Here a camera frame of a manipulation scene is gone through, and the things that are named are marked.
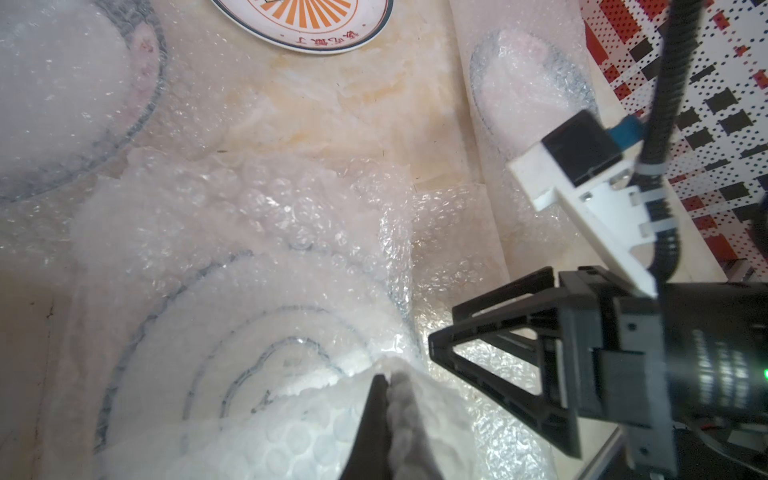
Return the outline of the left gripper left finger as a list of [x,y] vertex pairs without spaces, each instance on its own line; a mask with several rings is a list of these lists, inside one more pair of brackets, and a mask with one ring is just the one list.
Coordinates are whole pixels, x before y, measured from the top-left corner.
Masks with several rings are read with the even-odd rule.
[[392,442],[387,421],[389,383],[373,377],[357,435],[340,480],[391,480],[388,455]]

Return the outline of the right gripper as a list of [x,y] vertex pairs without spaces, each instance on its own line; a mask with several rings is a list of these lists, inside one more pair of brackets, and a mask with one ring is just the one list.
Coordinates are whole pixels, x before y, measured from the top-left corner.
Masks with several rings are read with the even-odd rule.
[[572,458],[577,416],[615,423],[630,466],[678,474],[658,302],[600,267],[545,267],[455,306],[431,360]]

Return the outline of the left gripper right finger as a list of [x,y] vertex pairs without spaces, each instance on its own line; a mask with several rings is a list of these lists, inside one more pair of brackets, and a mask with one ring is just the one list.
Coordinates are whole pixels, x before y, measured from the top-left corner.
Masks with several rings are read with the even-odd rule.
[[410,383],[395,386],[395,478],[443,478]]

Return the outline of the white plate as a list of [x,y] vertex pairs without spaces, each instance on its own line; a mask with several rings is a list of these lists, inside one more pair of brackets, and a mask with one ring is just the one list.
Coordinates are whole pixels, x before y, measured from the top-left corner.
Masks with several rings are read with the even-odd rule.
[[422,360],[384,271],[287,248],[214,263],[125,323],[96,479],[336,478],[375,369]]

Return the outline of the bubble wrap of white plate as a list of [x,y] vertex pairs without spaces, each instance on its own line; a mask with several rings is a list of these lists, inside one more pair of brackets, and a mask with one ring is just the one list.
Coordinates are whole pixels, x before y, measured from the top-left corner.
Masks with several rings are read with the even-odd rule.
[[507,282],[488,195],[373,160],[133,152],[71,227],[44,479],[336,479],[370,383],[413,402],[397,473],[552,479],[550,448],[428,357]]

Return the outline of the orange pattern dinner plate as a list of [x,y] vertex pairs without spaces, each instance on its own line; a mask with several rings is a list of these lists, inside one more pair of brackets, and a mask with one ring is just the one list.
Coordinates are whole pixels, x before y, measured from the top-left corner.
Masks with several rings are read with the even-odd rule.
[[247,33],[271,45],[335,55],[370,43],[386,27],[393,0],[213,0]]

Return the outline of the bubble wrap of orange plate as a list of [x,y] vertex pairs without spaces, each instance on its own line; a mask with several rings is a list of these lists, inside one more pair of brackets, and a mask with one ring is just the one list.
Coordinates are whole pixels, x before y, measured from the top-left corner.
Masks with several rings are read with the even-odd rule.
[[483,184],[416,196],[413,221],[413,309],[449,310],[510,281]]

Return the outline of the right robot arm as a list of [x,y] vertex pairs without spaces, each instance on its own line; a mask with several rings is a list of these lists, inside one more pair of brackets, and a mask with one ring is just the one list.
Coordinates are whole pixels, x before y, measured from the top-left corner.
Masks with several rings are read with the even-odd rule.
[[767,287],[672,281],[682,248],[663,177],[702,10],[671,3],[646,121],[605,128],[584,110],[507,165],[600,264],[539,269],[455,306],[428,338],[433,362],[569,457],[580,419],[612,423],[588,479],[618,454],[652,479],[711,461],[767,474],[765,455],[729,440],[767,424]]

